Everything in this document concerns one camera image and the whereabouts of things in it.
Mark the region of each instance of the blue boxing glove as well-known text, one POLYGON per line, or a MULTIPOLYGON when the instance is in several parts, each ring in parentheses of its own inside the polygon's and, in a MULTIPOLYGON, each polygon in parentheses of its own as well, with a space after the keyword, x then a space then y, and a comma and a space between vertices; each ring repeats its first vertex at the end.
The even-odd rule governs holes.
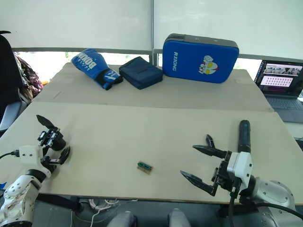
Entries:
POLYGON ((73 57, 71 61, 77 69, 95 80, 105 90, 123 81, 122 76, 110 69, 103 56, 95 49, 86 49, 73 57))

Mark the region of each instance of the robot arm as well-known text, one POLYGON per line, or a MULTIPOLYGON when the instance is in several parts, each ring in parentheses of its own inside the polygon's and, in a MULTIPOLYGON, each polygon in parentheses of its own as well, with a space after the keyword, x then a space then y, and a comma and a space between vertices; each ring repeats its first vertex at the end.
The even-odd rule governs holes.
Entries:
POLYGON ((49 148, 61 150, 66 142, 59 128, 42 116, 37 115, 37 118, 48 130, 39 136, 38 146, 22 146, 16 152, 21 163, 29 170, 5 190, 3 194, 5 201, 0 209, 0 227, 32 226, 35 200, 43 180, 51 177, 56 165, 62 165, 69 156, 70 147, 63 150, 59 159, 50 159, 47 156, 49 148))
POLYGON ((290 213, 296 214, 294 197, 291 191, 280 182, 263 181, 259 177, 255 178, 251 175, 253 165, 250 156, 250 124, 248 121, 240 123, 239 133, 238 153, 222 151, 214 148, 214 145, 193 146, 206 155, 222 158, 219 168, 215 169, 212 177, 213 185, 205 184, 200 178, 192 174, 184 171, 181 171, 181 173, 194 186, 212 196, 215 196, 218 186, 229 191, 231 197, 237 198, 239 194, 241 203, 258 208, 262 214, 264 226, 303 227, 301 219, 303 216, 299 218, 290 213))
POLYGON ((31 226, 41 183, 32 175, 21 175, 7 188, 0 210, 0 227, 31 226))

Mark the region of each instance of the small circuit board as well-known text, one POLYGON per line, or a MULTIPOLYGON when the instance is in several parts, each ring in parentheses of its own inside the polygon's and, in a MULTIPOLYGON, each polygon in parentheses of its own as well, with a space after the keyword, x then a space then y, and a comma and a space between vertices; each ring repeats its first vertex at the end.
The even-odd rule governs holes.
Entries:
POLYGON ((150 166, 149 164, 146 164, 144 162, 138 162, 138 169, 140 169, 141 171, 145 172, 146 174, 151 174, 152 171, 152 166, 150 166))

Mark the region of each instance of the black chair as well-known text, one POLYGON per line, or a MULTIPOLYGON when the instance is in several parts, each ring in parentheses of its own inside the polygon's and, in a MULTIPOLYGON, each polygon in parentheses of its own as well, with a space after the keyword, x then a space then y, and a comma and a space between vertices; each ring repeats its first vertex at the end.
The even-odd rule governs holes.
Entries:
POLYGON ((15 55, 0 31, 0 137, 27 107, 19 89, 24 86, 15 55))

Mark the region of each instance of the laptop screen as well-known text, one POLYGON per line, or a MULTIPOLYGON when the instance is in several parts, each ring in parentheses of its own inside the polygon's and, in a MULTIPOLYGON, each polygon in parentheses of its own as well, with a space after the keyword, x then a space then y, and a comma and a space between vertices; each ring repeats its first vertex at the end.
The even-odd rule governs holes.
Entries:
POLYGON ((303 89, 303 63, 262 61, 255 83, 264 94, 298 97, 303 89))

